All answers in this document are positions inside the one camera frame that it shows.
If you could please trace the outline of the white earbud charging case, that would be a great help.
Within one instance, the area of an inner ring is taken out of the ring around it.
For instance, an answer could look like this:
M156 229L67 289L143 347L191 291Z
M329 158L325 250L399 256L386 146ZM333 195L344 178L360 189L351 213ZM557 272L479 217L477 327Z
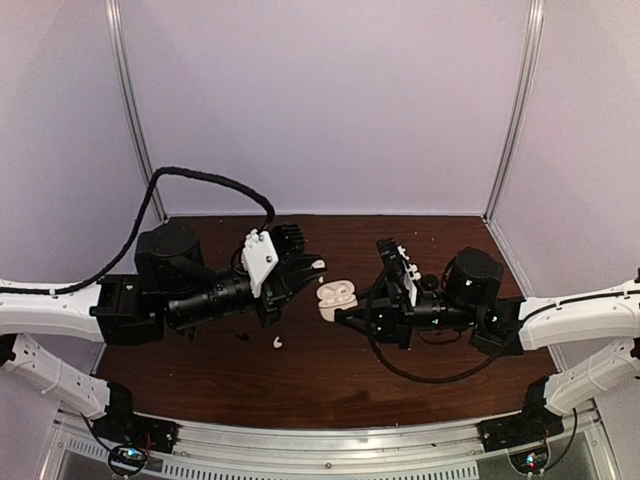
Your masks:
M335 321L337 310L348 310L358 305L356 287L349 280L322 283L316 290L318 310L327 322Z

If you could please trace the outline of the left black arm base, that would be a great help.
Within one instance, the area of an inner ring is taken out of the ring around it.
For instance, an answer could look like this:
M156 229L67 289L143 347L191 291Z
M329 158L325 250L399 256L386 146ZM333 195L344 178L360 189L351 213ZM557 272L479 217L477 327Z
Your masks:
M142 472L150 454L170 454L178 437L174 421L140 415L133 410L131 391L116 382L107 382L108 402L96 420L84 417L97 443L107 451L107 466L120 478Z

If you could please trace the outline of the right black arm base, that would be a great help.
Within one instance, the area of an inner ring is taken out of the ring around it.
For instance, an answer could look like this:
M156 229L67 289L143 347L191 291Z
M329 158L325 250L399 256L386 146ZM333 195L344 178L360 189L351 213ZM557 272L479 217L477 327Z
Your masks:
M549 439L562 434L563 416L547 408L545 388L550 377L545 376L527 388L520 412L481 421L477 425L485 453L507 449L512 468L528 478L542 477L554 469L568 454L577 434L578 413L573 409L573 426L564 450L554 457Z

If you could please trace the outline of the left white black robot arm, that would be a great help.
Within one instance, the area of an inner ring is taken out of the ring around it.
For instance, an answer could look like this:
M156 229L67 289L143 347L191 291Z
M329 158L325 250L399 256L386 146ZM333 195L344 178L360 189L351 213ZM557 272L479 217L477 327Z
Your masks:
M136 273L102 275L78 285L1 284L1 367L23 376L106 429L123 444L137 442L144 424L132 394L116 382L84 374L51 354L38 335L138 346L167 329L193 336L209 321L254 312L262 326L278 322L284 306L326 271L305 250L296 225L252 230L240 264L218 271L204 264L197 234L168 222L142 233Z

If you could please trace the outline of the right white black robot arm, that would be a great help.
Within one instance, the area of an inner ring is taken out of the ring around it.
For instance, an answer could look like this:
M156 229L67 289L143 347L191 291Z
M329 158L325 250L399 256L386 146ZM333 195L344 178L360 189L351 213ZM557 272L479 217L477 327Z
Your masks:
M374 285L358 293L350 281L317 291L322 317L382 343L409 347L416 333L472 332L470 342L492 363L573 341L610 339L610 344L576 366L529 386L523 412L513 419L519 440L535 440L580 403L639 372L639 282L555 298L500 298L503 265L467 247L442 276L420 274L405 249L382 242L383 270Z

